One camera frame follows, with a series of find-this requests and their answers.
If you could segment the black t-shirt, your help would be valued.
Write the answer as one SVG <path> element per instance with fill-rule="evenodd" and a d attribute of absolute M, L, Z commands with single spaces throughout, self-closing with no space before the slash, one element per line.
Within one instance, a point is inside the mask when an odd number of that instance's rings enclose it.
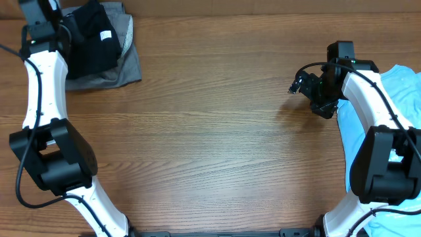
<path fill-rule="evenodd" d="M 71 33 L 69 80 L 117 67 L 122 48 L 104 6 L 89 1 L 62 21 Z"/>

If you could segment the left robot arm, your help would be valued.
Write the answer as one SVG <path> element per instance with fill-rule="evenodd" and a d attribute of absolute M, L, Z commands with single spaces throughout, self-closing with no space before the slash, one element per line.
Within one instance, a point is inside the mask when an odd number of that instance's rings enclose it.
<path fill-rule="evenodd" d="M 59 2 L 18 4 L 27 24 L 16 56 L 23 60 L 28 74 L 26 117 L 22 130 L 9 136 L 9 145 L 20 161 L 15 182 L 18 201 L 40 209 L 65 200 L 96 236 L 135 236 L 130 220 L 99 182 L 91 146 L 68 119 L 65 80 L 73 31 L 62 22 Z"/>

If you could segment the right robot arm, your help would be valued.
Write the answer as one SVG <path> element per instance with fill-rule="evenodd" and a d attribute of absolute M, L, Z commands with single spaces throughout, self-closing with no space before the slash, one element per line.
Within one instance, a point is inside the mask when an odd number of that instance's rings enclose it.
<path fill-rule="evenodd" d="M 397 206 L 420 193 L 420 130 L 396 108 L 384 89 L 378 67 L 355 57 L 353 42 L 327 47 L 322 74 L 301 67 L 289 88 L 310 100 L 311 111 L 332 118 L 339 100 L 351 102 L 365 138 L 350 169 L 350 191 L 310 228 L 286 229 L 293 236 L 365 236 L 362 229 L 380 213 L 404 216 L 420 211 Z"/>

